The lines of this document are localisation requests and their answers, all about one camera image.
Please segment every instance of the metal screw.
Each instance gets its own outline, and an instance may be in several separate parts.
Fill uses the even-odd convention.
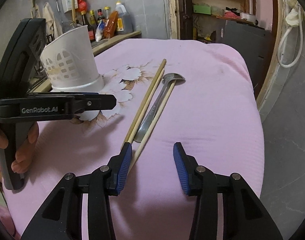
[[[100,167],[100,170],[101,170],[102,172],[108,171],[108,170],[109,170],[109,166],[103,165],[103,166]]]
[[[198,171],[198,172],[205,172],[205,171],[206,171],[206,168],[205,168],[204,166],[198,166],[198,167],[196,168],[196,171]]]
[[[65,179],[72,179],[73,173],[69,172],[65,175]]]
[[[241,176],[240,176],[240,174],[238,174],[238,173],[234,173],[234,174],[232,175],[232,178],[235,179],[235,180],[239,180],[239,179],[241,179]]]

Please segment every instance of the pink tablecloth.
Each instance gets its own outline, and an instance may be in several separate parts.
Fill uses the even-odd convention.
[[[117,239],[189,238],[195,198],[186,197],[179,183],[173,160],[177,141],[200,165],[218,174],[238,172],[260,195],[263,133],[240,54],[222,44],[132,39],[96,57],[99,73],[105,74],[108,84],[104,92],[114,93],[118,100],[113,111],[79,125],[70,121],[39,123],[37,153],[27,184],[19,193],[6,191],[20,234],[64,174],[91,173],[119,153],[163,58],[167,59],[165,73],[179,73],[186,82],[174,88],[125,189],[119,197],[110,198]],[[87,238],[86,228],[85,211],[83,239]]]

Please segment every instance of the bottle label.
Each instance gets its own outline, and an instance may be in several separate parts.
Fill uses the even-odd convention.
[[[89,32],[88,32],[88,35],[89,35],[89,39],[90,39],[91,41],[93,41],[93,40],[95,39],[95,37],[94,37],[94,32],[93,32],[93,31],[89,31]]]
[[[122,19],[118,18],[117,21],[117,32],[122,32],[124,30],[124,25],[122,24]]]

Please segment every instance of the blue gripper pad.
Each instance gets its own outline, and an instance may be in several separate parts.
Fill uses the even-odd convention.
[[[127,147],[127,150],[126,150],[125,157],[124,157],[124,159],[121,163],[119,172],[117,174],[116,191],[117,191],[118,195],[124,189],[127,174],[128,174],[128,170],[129,170],[129,166],[130,166],[130,162],[131,162],[131,158],[132,158],[132,147],[131,147],[131,144],[129,144],[128,147]]]
[[[176,164],[181,188],[185,192],[186,195],[189,195],[191,189],[189,186],[188,172],[183,163],[183,160],[182,160],[182,157],[180,154],[180,150],[179,150],[177,144],[174,144],[174,162]]]

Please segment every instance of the spoon handle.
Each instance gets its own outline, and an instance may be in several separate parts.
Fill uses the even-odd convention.
[[[150,124],[152,123],[153,118],[155,117],[155,115],[158,111],[158,108],[162,102],[162,99],[164,98],[167,90],[169,89],[168,84],[169,84],[169,82],[165,82],[156,101],[153,103],[153,105],[152,105],[151,109],[149,110],[148,114],[146,115],[145,119],[140,124],[139,129],[134,137],[135,142],[140,143],[142,141],[143,137],[145,136]]]

